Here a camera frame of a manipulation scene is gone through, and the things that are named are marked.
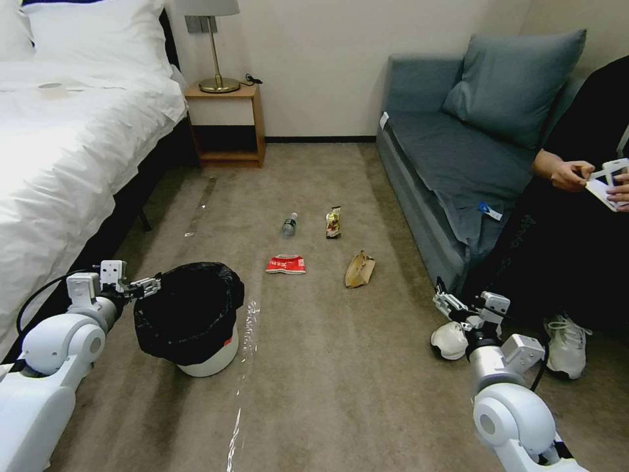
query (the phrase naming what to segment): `black cable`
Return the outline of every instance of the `black cable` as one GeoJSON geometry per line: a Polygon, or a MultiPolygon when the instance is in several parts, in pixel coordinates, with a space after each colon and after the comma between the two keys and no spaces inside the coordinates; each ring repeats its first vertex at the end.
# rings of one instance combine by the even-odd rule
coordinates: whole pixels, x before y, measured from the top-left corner
{"type": "MultiPolygon", "coordinates": [[[[510,317],[508,316],[506,313],[499,313],[498,311],[489,308],[488,306],[484,306],[483,307],[486,310],[489,310],[490,312],[506,318],[506,319],[510,319],[511,321],[520,321],[515,319],[514,317],[510,317]]],[[[537,386],[539,385],[539,382],[542,380],[542,377],[544,375],[544,372],[546,371],[546,366],[548,365],[548,356],[550,354],[550,346],[548,345],[548,335],[546,334],[546,332],[544,331],[544,328],[534,328],[537,331],[537,334],[540,336],[540,338],[543,341],[543,346],[544,346],[544,359],[542,359],[542,363],[539,366],[539,370],[537,371],[537,375],[535,376],[535,379],[533,380],[533,383],[531,384],[531,391],[535,391],[535,389],[537,388],[537,386]]]]}
{"type": "Polygon", "coordinates": [[[57,277],[56,279],[51,280],[46,285],[38,289],[35,293],[33,293],[29,298],[26,299],[26,301],[24,302],[24,305],[22,305],[22,308],[20,308],[20,312],[18,313],[17,320],[15,320],[15,327],[18,330],[19,337],[22,337],[24,333],[24,331],[22,330],[22,317],[24,316],[24,312],[26,311],[26,308],[28,307],[28,305],[37,297],[37,295],[39,295],[44,290],[46,290],[50,285],[56,284],[57,282],[61,282],[62,280],[67,279],[70,275],[73,275],[79,272],[89,272],[89,270],[78,269],[75,271],[68,272],[60,277],[57,277]]]}
{"type": "Polygon", "coordinates": [[[542,376],[544,372],[546,372],[546,366],[548,365],[548,355],[550,354],[550,346],[548,345],[548,341],[544,339],[544,359],[542,360],[541,365],[539,366],[539,370],[537,371],[537,375],[535,376],[535,380],[531,384],[531,391],[535,391],[537,386],[539,385],[540,380],[542,380],[542,376]]]}
{"type": "Polygon", "coordinates": [[[246,85],[247,87],[252,87],[255,84],[262,84],[263,83],[260,79],[256,79],[253,75],[251,75],[249,73],[244,76],[244,79],[247,82],[240,82],[240,83],[243,84],[243,85],[246,85]]]}

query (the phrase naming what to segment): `lamp shade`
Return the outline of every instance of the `lamp shade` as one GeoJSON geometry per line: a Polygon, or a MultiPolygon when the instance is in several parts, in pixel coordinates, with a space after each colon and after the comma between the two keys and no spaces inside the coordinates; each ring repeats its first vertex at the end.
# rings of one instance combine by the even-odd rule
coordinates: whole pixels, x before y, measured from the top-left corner
{"type": "Polygon", "coordinates": [[[182,0],[188,16],[227,16],[240,13],[238,0],[182,0]]]}

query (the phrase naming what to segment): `gray sofa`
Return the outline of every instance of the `gray sofa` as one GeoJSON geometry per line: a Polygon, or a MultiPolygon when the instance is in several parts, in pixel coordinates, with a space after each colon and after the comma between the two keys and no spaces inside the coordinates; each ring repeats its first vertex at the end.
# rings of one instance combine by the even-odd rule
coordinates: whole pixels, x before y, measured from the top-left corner
{"type": "MultiPolygon", "coordinates": [[[[531,179],[536,149],[489,136],[444,113],[460,80],[462,58],[389,58],[377,147],[415,243],[435,282],[458,293],[470,270],[494,247],[531,179]],[[503,213],[496,222],[480,202],[503,213]]],[[[571,79],[550,109],[540,143],[569,107],[582,81],[571,79]]]]}

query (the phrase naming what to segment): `wooden nightstand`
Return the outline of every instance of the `wooden nightstand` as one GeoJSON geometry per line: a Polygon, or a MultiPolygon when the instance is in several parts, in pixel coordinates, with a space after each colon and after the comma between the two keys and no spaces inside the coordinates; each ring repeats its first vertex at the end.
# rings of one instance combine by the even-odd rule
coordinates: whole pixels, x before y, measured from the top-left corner
{"type": "Polygon", "coordinates": [[[262,167],[266,141],[257,84],[208,94],[194,84],[185,91],[199,162],[262,167]]]}

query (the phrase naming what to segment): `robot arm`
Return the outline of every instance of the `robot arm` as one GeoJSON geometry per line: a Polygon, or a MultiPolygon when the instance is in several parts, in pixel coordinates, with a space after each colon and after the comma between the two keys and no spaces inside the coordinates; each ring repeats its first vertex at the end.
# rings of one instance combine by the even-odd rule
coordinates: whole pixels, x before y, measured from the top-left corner
{"type": "Polygon", "coordinates": [[[67,313],[45,319],[24,338],[22,354],[0,378],[0,471],[41,472],[74,411],[75,391],[105,347],[125,303],[149,296],[158,279],[126,285],[123,261],[100,274],[67,278],[67,313]]]}
{"type": "Polygon", "coordinates": [[[438,281],[433,302],[461,324],[472,365],[474,425],[506,472],[587,472],[556,433],[552,413],[525,386],[524,372],[544,357],[538,340],[513,334],[503,344],[500,325],[509,308],[501,295],[483,292],[482,307],[469,308],[438,281]]]}

